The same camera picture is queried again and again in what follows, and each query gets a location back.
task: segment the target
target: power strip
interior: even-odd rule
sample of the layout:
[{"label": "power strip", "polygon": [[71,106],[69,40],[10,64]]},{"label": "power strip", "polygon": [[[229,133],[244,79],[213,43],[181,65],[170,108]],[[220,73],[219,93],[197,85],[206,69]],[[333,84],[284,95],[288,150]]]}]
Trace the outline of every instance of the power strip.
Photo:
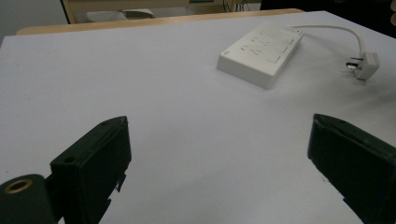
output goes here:
[{"label": "power strip", "polygon": [[218,69],[271,89],[303,35],[298,29],[265,21],[220,54]]}]

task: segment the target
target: power plug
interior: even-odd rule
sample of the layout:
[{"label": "power plug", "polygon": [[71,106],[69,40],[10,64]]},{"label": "power plug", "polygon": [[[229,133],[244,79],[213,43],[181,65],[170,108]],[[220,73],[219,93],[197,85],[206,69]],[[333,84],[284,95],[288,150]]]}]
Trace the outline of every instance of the power plug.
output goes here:
[{"label": "power plug", "polygon": [[218,69],[270,89],[302,37],[298,29],[265,21],[220,54]]},{"label": "power plug", "polygon": [[379,68],[378,55],[372,52],[363,52],[361,58],[356,59],[355,63],[346,63],[349,69],[353,69],[355,78],[361,80],[369,79]]}]

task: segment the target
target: electrical outlet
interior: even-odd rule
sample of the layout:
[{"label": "electrical outlet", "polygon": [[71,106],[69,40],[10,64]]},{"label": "electrical outlet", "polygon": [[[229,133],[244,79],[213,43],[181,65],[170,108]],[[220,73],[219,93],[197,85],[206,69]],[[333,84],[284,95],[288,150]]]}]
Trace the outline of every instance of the electrical outlet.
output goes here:
[{"label": "electrical outlet", "polygon": [[220,54],[218,69],[271,89],[303,35],[298,29],[265,21]]}]

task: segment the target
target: power cord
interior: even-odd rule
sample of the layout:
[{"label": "power cord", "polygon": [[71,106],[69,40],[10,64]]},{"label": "power cord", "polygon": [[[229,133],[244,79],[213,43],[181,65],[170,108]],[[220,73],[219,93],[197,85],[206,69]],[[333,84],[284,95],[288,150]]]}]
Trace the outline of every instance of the power cord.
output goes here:
[{"label": "power cord", "polygon": [[338,29],[344,30],[352,33],[354,36],[358,38],[359,42],[359,58],[351,58],[355,62],[346,63],[346,67],[348,69],[352,69],[355,78],[361,80],[369,79],[379,68],[379,60],[378,55],[376,53],[367,52],[366,47],[364,46],[363,38],[356,30],[344,27],[344,26],[335,26],[335,25],[315,25],[315,24],[303,24],[303,25],[292,25],[293,28],[330,28],[330,29]]}]

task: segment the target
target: wooden table edge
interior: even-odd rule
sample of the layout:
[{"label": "wooden table edge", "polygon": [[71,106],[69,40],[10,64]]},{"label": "wooden table edge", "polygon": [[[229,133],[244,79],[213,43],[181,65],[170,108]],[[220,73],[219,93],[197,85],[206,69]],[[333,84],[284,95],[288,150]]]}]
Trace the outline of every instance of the wooden table edge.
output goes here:
[{"label": "wooden table edge", "polygon": [[79,23],[79,24],[51,25],[51,26],[33,26],[33,27],[26,27],[20,29],[17,32],[17,35],[54,34],[54,33],[65,33],[65,32],[167,24],[167,23],[176,23],[176,22],[185,22],[185,21],[203,21],[203,20],[230,19],[230,18],[255,17],[255,16],[273,16],[273,15],[301,13],[301,12],[303,11],[298,8],[283,8],[283,9],[272,9],[272,10],[202,14],[202,15],[177,16],[177,17],[130,20],[130,21],[105,21],[105,22],[89,22],[89,23]]}]

